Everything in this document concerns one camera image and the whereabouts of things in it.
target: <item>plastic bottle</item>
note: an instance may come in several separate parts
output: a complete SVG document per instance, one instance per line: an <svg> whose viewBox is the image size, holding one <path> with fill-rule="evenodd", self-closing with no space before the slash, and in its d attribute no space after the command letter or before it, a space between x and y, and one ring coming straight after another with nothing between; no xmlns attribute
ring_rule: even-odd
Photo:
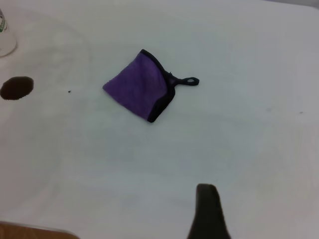
<svg viewBox="0 0 319 239"><path fill-rule="evenodd" d="M8 23L0 9L0 57L8 55L16 47L16 39L9 30Z"/></svg>

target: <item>white surface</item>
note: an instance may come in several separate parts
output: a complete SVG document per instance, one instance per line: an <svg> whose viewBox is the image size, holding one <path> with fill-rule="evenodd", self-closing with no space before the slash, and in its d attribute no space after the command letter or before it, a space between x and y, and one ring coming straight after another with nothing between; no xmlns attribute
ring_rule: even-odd
<svg viewBox="0 0 319 239"><path fill-rule="evenodd" d="M217 186L237 239L319 235L319 11L255 0L15 0L1 83L0 220L82 239L184 239ZM153 124L102 85L142 49L180 86Z"/></svg>

